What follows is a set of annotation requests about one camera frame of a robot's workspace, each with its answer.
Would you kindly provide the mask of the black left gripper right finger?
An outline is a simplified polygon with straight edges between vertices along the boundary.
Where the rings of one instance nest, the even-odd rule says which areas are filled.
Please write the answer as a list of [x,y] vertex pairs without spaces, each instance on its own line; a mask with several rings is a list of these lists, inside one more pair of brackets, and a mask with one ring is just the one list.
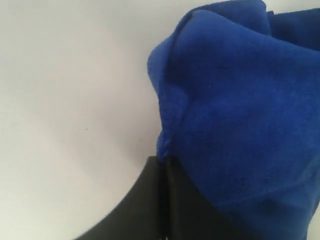
[[176,158],[165,162],[171,240],[239,240],[240,232],[204,198]]

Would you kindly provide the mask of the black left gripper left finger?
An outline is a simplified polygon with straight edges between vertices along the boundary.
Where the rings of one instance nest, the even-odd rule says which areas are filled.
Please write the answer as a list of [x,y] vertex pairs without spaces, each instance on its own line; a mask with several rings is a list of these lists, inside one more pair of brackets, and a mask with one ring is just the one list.
[[160,180],[164,169],[157,157],[148,157],[132,188],[99,223],[79,240],[164,240]]

